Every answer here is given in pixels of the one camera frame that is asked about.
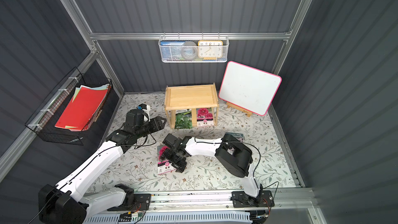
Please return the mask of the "wooden two-tier shelf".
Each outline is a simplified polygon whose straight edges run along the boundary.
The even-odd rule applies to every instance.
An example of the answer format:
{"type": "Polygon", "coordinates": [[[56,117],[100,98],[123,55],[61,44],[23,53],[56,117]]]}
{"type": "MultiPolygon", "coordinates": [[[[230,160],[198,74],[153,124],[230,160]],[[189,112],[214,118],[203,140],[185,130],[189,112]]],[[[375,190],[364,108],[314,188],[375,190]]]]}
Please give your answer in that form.
{"type": "Polygon", "coordinates": [[[171,129],[175,128],[176,111],[191,109],[192,125],[197,126],[197,109],[211,108],[214,124],[218,124],[219,99],[216,85],[166,87],[164,109],[171,129]]]}

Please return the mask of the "purple flower seed bag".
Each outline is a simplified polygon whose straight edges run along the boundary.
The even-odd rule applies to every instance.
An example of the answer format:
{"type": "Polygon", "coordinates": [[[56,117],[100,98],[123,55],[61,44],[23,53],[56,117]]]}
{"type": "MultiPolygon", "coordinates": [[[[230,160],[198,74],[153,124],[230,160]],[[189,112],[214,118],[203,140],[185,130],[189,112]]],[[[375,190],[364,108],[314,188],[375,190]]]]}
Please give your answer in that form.
{"type": "Polygon", "coordinates": [[[240,142],[243,142],[245,140],[244,135],[241,133],[232,133],[232,136],[240,142]]]}

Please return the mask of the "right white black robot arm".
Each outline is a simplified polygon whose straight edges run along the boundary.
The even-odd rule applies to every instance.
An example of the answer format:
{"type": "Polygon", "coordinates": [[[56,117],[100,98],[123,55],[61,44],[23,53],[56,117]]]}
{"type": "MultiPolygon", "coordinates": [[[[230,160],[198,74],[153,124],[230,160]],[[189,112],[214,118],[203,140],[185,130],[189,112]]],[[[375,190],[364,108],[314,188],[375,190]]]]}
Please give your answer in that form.
{"type": "Polygon", "coordinates": [[[168,160],[177,172],[182,173],[186,159],[193,156],[216,158],[232,175],[239,177],[244,193],[251,198],[258,198],[262,185],[255,178],[257,166],[254,164],[251,144],[244,143],[230,134],[214,140],[186,136],[180,139],[168,134],[163,141],[166,149],[160,152],[160,158],[168,160]]]}

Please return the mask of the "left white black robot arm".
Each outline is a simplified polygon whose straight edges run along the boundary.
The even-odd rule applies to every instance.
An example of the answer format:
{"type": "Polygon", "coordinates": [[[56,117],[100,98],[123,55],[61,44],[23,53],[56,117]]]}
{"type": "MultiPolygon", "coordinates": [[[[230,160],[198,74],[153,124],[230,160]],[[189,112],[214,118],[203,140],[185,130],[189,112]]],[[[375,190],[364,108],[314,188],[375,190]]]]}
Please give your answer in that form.
{"type": "Polygon", "coordinates": [[[164,129],[167,119],[150,118],[150,106],[141,104],[126,114],[122,127],[111,133],[98,150],[55,186],[45,185],[38,193],[38,218],[45,224],[82,224],[102,211],[124,211],[141,207],[134,189],[117,184],[103,193],[85,196],[91,184],[138,139],[164,129]]]}

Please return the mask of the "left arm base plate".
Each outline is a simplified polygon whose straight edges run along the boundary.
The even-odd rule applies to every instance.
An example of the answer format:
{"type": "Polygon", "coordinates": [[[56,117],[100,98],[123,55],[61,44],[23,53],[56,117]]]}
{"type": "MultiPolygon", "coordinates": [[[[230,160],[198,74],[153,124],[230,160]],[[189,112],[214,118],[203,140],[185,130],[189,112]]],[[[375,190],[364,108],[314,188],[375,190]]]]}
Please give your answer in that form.
{"type": "Polygon", "coordinates": [[[147,211],[151,202],[151,194],[129,194],[126,195],[123,208],[132,211],[147,211]]]}

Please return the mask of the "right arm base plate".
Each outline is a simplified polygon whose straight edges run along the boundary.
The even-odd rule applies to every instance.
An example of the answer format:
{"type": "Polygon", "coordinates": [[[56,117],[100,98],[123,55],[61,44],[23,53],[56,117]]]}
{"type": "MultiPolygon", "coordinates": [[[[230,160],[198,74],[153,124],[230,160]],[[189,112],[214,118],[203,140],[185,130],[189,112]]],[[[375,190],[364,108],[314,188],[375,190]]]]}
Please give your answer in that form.
{"type": "Polygon", "coordinates": [[[230,200],[233,202],[235,208],[246,208],[246,207],[274,207],[274,196],[270,190],[260,190],[260,194],[257,197],[251,197],[245,194],[243,191],[232,192],[230,200]]]}

